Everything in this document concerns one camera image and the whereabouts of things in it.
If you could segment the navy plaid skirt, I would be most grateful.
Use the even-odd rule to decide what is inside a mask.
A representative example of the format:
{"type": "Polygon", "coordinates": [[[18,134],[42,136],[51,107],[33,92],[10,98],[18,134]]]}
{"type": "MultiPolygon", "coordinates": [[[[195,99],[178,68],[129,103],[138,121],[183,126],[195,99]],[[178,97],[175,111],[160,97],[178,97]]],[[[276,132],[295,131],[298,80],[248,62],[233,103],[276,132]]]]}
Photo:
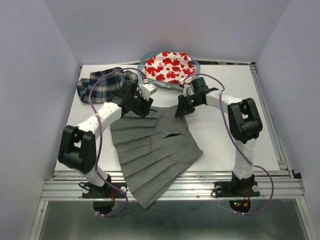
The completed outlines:
{"type": "Polygon", "coordinates": [[[89,104],[89,95],[92,90],[91,102],[93,104],[103,104],[109,97],[119,92],[125,80],[137,83],[138,76],[130,70],[123,71],[121,67],[114,67],[102,71],[91,72],[89,78],[81,78],[76,83],[76,90],[82,103],[89,104]],[[113,71],[117,72],[110,74],[94,87],[94,84],[100,78],[113,71]]]}

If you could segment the grey skirt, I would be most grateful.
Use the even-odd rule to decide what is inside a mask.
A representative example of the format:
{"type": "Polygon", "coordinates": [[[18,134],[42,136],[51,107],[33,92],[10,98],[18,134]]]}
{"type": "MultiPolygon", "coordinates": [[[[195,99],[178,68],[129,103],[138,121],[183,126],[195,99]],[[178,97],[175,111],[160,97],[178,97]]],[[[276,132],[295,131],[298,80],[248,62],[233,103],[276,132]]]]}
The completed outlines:
{"type": "Polygon", "coordinates": [[[143,209],[152,205],[203,154],[177,106],[152,107],[112,123],[110,132],[127,186],[143,209]]]}

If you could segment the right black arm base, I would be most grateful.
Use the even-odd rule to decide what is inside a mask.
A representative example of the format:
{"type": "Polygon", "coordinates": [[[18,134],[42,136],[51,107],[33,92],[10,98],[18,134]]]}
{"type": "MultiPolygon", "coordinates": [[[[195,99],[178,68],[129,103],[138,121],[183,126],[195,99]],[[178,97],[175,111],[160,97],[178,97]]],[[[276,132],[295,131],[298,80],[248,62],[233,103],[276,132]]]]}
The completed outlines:
{"type": "Polygon", "coordinates": [[[230,198],[229,205],[235,212],[247,214],[251,209],[251,198],[260,196],[256,181],[237,180],[214,182],[211,196],[214,198],[230,198]]]}

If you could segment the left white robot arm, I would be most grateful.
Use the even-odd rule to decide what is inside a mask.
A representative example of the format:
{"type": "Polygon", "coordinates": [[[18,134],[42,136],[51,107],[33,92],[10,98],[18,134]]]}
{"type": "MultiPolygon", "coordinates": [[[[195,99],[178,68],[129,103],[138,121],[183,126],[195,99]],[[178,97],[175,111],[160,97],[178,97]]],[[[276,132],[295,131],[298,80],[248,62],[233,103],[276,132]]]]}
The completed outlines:
{"type": "Polygon", "coordinates": [[[102,140],[103,132],[129,112],[146,117],[153,103],[151,95],[156,91],[157,87],[152,83],[124,81],[119,92],[109,97],[99,110],[93,109],[94,115],[76,126],[67,125],[63,129],[58,161],[80,173],[100,197],[108,196],[111,181],[98,166],[102,144],[97,149],[96,140],[102,140]]]}

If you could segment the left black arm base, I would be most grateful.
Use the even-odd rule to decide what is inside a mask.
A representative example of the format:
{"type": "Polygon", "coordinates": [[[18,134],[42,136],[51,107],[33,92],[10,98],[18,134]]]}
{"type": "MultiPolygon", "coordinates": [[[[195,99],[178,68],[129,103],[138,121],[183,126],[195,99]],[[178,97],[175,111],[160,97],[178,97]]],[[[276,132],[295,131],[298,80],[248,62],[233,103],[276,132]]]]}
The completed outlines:
{"type": "Polygon", "coordinates": [[[82,198],[93,200],[92,207],[96,215],[101,217],[114,216],[116,214],[116,199],[125,197],[106,183],[103,186],[95,186],[90,182],[80,182],[78,186],[82,190],[82,198]]]}

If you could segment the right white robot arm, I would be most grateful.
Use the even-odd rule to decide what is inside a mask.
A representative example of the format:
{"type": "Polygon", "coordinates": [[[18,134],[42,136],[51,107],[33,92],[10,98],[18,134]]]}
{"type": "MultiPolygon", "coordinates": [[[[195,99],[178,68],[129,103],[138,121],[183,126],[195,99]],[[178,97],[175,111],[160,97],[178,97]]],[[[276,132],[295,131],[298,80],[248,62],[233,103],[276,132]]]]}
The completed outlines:
{"type": "Polygon", "coordinates": [[[183,89],[178,96],[175,117],[192,114],[197,106],[206,105],[221,111],[222,120],[232,144],[235,147],[235,163],[231,181],[217,183],[219,194],[232,192],[235,195],[259,192],[254,175],[254,148],[263,130],[263,123],[255,101],[240,99],[224,94],[223,89],[208,87],[204,78],[199,77],[183,89]]]}

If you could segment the aluminium frame rail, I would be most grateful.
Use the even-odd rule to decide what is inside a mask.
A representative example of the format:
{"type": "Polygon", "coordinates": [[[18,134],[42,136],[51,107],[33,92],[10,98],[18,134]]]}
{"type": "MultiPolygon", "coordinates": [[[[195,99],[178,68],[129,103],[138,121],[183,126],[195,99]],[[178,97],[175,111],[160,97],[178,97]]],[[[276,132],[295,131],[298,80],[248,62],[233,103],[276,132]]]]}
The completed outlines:
{"type": "MultiPolygon", "coordinates": [[[[116,188],[118,201],[211,201],[211,200],[276,200],[303,199],[302,179],[293,178],[287,170],[255,171],[248,179],[237,180],[231,171],[185,171],[169,176],[165,170],[152,179],[142,173],[142,180],[123,177],[120,171],[111,171],[108,181],[116,188]]],[[[111,200],[112,192],[105,191],[87,176],[77,171],[55,171],[45,181],[42,201],[111,200]]]]}

